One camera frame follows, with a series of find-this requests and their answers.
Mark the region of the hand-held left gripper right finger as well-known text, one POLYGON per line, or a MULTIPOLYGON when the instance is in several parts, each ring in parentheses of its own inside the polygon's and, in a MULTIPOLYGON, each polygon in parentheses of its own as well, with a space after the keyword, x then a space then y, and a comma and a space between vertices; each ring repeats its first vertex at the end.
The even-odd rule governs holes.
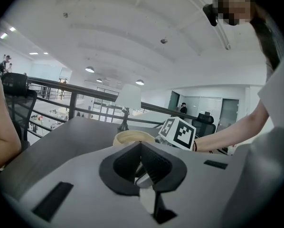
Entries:
POLYGON ((233 184, 234 157, 141 143, 142 162, 162 167, 153 217, 141 218, 142 228, 226 228, 223 221, 233 184))

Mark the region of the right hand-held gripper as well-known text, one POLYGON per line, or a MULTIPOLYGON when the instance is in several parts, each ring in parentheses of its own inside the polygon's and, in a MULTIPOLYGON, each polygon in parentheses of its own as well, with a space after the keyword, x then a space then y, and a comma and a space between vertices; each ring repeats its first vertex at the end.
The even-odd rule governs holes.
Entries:
POLYGON ((155 138, 155 141, 157 143, 192 151, 195 135, 196 128, 194 126, 179 117, 170 117, 159 130, 159 135, 155 138))

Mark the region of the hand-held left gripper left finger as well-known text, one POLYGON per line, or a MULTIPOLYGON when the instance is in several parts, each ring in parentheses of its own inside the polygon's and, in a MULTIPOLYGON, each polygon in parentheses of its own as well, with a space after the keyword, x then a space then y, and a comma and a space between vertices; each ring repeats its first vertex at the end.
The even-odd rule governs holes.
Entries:
POLYGON ((154 228, 139 188, 114 171, 100 173, 113 157, 153 142, 133 142, 76 156, 38 181, 21 181, 11 164, 0 174, 7 203, 30 228, 154 228))

